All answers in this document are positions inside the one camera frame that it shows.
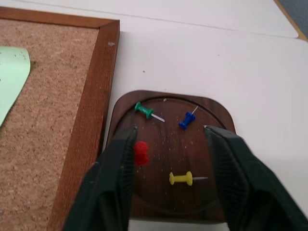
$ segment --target brown wooden tray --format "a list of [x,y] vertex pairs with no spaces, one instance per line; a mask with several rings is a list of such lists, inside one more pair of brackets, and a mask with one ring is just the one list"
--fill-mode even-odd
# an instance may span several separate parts
[[[136,102],[153,108],[154,114],[166,120],[146,119],[134,111]],[[199,106],[196,120],[187,130],[178,123],[185,113]],[[147,218],[180,218],[224,221],[210,164],[204,125],[213,125],[235,132],[232,118],[218,102],[196,96],[151,91],[134,91],[115,104],[107,144],[117,130],[138,127],[138,141],[149,145],[150,162],[135,167],[134,195],[131,215]],[[169,174],[208,177],[186,183],[169,183]]]

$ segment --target wood grain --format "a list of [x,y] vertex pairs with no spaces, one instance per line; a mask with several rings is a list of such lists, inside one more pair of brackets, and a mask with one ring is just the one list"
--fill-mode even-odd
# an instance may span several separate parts
[[82,17],[59,13],[48,13],[0,7],[0,18],[13,19],[33,23],[47,23],[63,26],[78,26],[86,28],[100,28],[103,25],[114,22],[112,19]]
[[105,129],[120,21],[0,7],[0,18],[99,28],[54,200],[48,230],[61,230],[84,174],[96,159]]
[[[135,113],[134,105],[142,102],[154,108],[154,114],[166,120]],[[195,112],[196,120],[186,131],[178,123],[187,111]],[[228,111],[214,100],[160,92],[134,91],[121,97],[116,103],[111,119],[107,144],[113,134],[125,128],[137,126],[137,141],[149,145],[148,165],[136,167],[132,216],[142,218],[180,218],[223,222],[224,215],[219,204],[207,140],[203,126],[213,125],[235,132]],[[171,186],[170,172],[208,177],[195,181],[190,187],[185,183]]]

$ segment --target cork board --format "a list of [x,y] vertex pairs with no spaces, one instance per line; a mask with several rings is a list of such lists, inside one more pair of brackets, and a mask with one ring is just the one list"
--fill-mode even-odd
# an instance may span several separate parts
[[0,7],[0,28],[31,60],[0,128],[0,229],[60,230],[99,149],[119,21]]
[[31,59],[0,128],[0,226],[34,230],[50,216],[98,30],[3,19],[0,27],[0,44]]

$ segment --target sticky note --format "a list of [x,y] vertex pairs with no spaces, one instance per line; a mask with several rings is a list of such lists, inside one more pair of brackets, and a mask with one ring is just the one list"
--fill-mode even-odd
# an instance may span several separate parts
[[0,127],[29,73],[30,58],[26,49],[0,47]]

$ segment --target corkboard frame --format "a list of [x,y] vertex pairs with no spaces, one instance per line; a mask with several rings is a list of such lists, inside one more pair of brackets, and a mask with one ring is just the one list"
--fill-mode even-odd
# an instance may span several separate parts
[[61,230],[86,171],[98,155],[113,81],[120,21],[0,7],[0,19],[98,29],[48,230]]

